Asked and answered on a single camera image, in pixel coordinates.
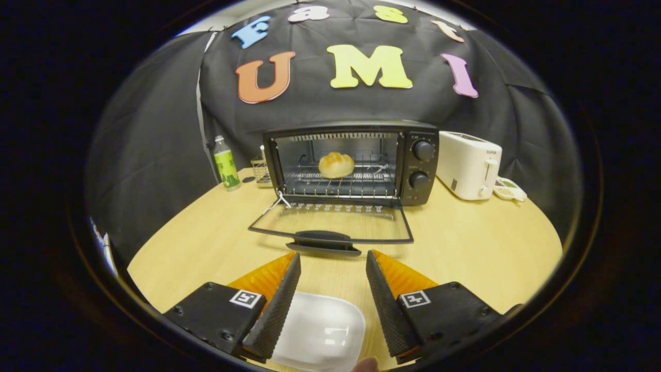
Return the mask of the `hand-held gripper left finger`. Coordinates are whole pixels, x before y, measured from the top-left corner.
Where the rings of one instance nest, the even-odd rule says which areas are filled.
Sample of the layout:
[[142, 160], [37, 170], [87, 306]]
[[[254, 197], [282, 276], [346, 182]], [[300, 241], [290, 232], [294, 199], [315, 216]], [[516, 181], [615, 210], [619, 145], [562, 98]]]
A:
[[165, 317], [226, 354], [265, 362], [273, 356], [300, 275], [300, 255], [291, 252], [229, 285], [202, 284]]

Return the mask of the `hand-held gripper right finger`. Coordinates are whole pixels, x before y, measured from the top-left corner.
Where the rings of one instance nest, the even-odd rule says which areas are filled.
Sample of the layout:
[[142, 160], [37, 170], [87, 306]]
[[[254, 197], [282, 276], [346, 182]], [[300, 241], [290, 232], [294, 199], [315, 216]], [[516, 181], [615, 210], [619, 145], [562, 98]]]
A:
[[389, 355], [399, 364], [455, 353], [522, 307], [500, 313], [462, 283], [439, 284], [377, 250], [367, 254], [366, 275]]

